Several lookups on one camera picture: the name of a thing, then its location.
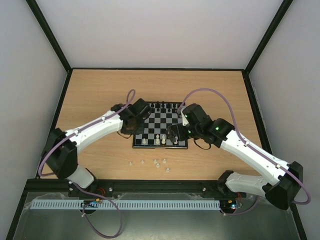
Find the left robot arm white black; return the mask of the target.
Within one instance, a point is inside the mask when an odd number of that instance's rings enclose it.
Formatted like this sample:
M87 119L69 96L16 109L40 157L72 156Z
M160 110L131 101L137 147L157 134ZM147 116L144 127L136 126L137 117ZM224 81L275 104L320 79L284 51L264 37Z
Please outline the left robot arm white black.
M144 132L145 119L149 117L150 106L142 98L133 104L116 104L100 117L82 126L62 131L52 130L42 152L42 162L38 175L43 173L44 165L51 169L51 175L60 180L68 180L82 189L88 188L95 176L78 163L78 155L95 141L112 133L138 135Z

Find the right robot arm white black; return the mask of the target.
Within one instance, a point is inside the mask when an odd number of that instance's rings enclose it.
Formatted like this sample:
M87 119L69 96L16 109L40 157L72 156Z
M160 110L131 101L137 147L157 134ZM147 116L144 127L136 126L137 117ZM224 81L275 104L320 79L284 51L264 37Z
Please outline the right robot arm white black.
M243 192L264 197L281 210L290 207L303 182L300 163L288 163L273 156L238 133L236 127L225 119L211 119L196 103L183 107L181 117L181 123L166 129L166 137L172 142L202 139L209 146L233 154L259 173L252 176L225 171L218 183L218 191L222 195Z

